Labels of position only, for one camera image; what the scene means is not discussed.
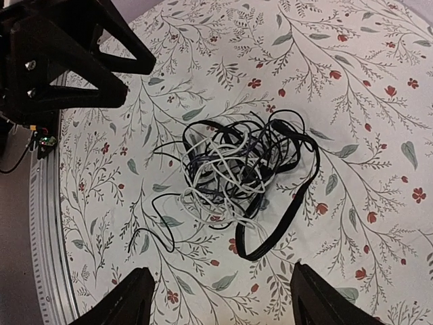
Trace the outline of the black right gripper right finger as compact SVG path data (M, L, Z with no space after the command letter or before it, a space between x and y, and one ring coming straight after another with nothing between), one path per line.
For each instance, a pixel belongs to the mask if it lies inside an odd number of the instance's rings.
M345 299L307 264L295 264L290 290L296 325L382 323Z

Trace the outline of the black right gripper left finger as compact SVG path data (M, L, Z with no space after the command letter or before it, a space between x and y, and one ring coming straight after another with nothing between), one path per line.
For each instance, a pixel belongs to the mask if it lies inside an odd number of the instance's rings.
M135 268L93 309L71 325L147 325L155 281L146 267Z

